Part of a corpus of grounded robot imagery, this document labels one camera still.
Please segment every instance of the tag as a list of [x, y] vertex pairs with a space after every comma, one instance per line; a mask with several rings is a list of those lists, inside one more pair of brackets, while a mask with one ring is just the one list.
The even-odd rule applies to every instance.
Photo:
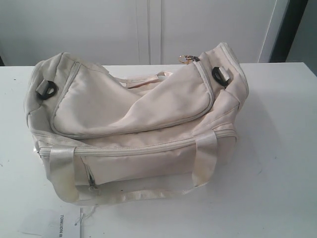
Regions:
[[28, 216], [19, 231], [42, 238], [80, 238], [82, 210], [78, 207], [62, 211], [39, 209]]

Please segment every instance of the metal zipper pull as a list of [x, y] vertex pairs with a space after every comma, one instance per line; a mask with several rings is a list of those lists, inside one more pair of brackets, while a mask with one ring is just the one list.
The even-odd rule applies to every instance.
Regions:
[[192, 61], [200, 61], [200, 59], [197, 57], [197, 56], [180, 56], [178, 58], [178, 61], [180, 61], [181, 63], [184, 63], [184, 64], [189, 64], [191, 63]]

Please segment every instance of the white wall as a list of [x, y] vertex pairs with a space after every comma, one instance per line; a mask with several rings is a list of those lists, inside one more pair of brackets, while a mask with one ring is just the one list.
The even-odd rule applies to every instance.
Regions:
[[101, 64], [169, 64], [226, 41], [241, 62], [258, 62], [270, 54], [285, 2], [2, 0], [0, 55], [6, 65], [63, 51]]
[[317, 75], [317, 1], [309, 0], [297, 30], [288, 62], [304, 62]]

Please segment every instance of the fabric bag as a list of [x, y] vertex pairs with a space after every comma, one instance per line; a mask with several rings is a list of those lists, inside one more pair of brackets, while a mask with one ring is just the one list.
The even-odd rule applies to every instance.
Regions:
[[[248, 84], [226, 43], [184, 56], [175, 73], [118, 79], [62, 53], [39, 62], [25, 100], [27, 125], [47, 178], [79, 205], [167, 198], [210, 180], [232, 155], [234, 120]], [[189, 189], [116, 191], [119, 181], [192, 173]]]

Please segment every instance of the table surface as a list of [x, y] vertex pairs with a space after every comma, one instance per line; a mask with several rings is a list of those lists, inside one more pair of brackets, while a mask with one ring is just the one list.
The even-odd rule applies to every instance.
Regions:
[[[175, 199], [100, 206], [83, 237], [317, 237], [317, 78], [303, 63], [242, 64], [250, 94], [236, 119], [232, 161], [211, 182]], [[106, 66], [114, 76], [181, 65]], [[73, 206], [46, 179], [26, 126], [33, 67], [0, 67], [0, 237], [34, 210]]]

